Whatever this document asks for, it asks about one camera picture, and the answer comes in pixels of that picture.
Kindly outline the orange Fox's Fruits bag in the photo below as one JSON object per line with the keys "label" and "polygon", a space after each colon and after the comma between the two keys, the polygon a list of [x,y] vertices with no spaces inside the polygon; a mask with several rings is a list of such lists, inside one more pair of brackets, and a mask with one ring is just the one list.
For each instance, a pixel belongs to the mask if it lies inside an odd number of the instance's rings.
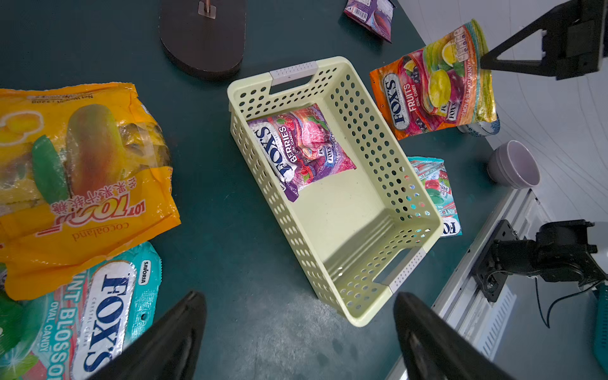
{"label": "orange Fox's Fruits bag", "polygon": [[395,137],[498,119],[488,52],[476,20],[370,73],[375,102]]}

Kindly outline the pale green plastic basket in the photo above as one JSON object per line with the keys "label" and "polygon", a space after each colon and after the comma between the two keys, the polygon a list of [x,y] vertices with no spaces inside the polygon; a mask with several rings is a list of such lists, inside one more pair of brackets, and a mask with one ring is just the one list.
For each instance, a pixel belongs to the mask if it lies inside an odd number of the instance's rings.
{"label": "pale green plastic basket", "polygon": [[[231,134],[302,270],[325,304],[366,326],[431,252],[443,220],[354,66],[338,56],[227,89]],[[280,132],[250,122],[316,105],[354,168],[289,200]]]}

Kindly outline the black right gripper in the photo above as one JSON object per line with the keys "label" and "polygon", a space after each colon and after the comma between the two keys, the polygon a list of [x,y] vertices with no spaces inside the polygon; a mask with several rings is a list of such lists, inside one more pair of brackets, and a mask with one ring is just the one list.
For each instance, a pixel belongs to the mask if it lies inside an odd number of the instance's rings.
{"label": "black right gripper", "polygon": [[554,6],[480,59],[481,68],[557,80],[600,71],[607,57],[607,1]]}

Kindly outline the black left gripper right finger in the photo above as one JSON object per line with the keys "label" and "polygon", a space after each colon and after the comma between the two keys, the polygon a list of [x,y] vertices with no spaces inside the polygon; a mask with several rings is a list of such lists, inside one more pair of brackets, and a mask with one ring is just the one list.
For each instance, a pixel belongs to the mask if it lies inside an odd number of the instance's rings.
{"label": "black left gripper right finger", "polygon": [[511,378],[412,293],[397,294],[394,321],[410,379]]}

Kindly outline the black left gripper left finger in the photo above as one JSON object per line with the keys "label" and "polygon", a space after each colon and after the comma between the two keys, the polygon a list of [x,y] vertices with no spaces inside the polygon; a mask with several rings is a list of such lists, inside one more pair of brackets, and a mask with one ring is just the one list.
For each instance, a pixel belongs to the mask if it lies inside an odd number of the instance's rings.
{"label": "black left gripper left finger", "polygon": [[207,321],[204,294],[190,291],[92,379],[192,379]]}

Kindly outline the purple Fox's Berries bag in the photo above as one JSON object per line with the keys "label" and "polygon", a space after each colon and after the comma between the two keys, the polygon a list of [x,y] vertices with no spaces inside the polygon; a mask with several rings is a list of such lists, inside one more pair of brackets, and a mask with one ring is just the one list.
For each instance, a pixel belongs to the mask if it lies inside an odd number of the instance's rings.
{"label": "purple Fox's Berries bag", "polygon": [[291,202],[308,185],[356,169],[317,104],[251,120],[248,127]]}

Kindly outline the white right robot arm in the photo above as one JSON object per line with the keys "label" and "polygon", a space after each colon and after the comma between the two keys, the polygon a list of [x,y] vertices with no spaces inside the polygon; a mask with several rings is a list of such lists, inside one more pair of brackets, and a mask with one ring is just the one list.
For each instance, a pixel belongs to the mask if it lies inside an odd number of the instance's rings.
{"label": "white right robot arm", "polygon": [[[605,1],[568,1],[527,25],[481,57],[491,71],[572,79],[599,71],[607,57]],[[500,55],[542,31],[540,60],[501,60]],[[595,287],[607,279],[606,223],[572,220],[546,223],[532,240],[519,240],[502,220],[481,251],[471,275],[484,297],[495,302],[509,276],[540,276],[546,282]]]}

